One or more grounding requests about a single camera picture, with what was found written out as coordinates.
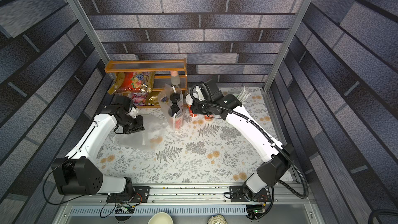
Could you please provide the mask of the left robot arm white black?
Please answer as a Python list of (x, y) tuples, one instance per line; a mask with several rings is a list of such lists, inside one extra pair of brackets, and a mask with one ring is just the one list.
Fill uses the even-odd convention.
[(115, 96), (113, 104), (103, 106), (78, 144), (64, 158), (54, 160), (51, 171), (59, 194), (102, 194), (108, 195), (109, 202), (126, 202), (134, 198), (130, 178), (105, 176), (94, 164), (108, 135), (119, 128), (122, 134), (145, 129), (143, 116), (126, 96)]

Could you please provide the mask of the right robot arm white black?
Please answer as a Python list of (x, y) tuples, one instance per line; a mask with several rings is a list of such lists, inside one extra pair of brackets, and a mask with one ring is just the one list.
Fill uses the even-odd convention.
[(259, 126), (236, 96), (223, 95), (214, 81), (192, 87), (189, 95), (194, 114), (219, 116), (239, 131), (260, 156), (262, 163), (243, 184), (244, 197), (253, 201), (261, 190), (275, 186), (291, 167), (291, 161), (281, 152), (288, 156), (294, 151), (292, 147), (285, 149), (282, 142)]

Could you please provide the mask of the red cup black lid front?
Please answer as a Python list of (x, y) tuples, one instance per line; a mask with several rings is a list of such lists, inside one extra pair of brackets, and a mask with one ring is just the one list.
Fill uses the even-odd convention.
[(178, 105), (172, 105), (169, 115), (171, 117), (171, 126), (173, 130), (179, 130), (183, 124), (183, 109)]

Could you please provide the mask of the red cup black lid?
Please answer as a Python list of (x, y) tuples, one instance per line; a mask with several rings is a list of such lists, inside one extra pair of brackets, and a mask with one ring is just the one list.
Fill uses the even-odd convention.
[(173, 105), (176, 105), (179, 102), (180, 98), (180, 93), (172, 93), (170, 95), (170, 101)]
[(171, 117), (171, 126), (173, 130), (179, 130), (183, 124), (183, 109), (178, 105), (172, 105), (169, 115)]

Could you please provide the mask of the clear plastic carrier bag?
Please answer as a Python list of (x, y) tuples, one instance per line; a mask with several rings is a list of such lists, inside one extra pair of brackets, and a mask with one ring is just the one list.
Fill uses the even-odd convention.
[(183, 125), (183, 93), (178, 86), (166, 84), (158, 94), (159, 106), (173, 131)]

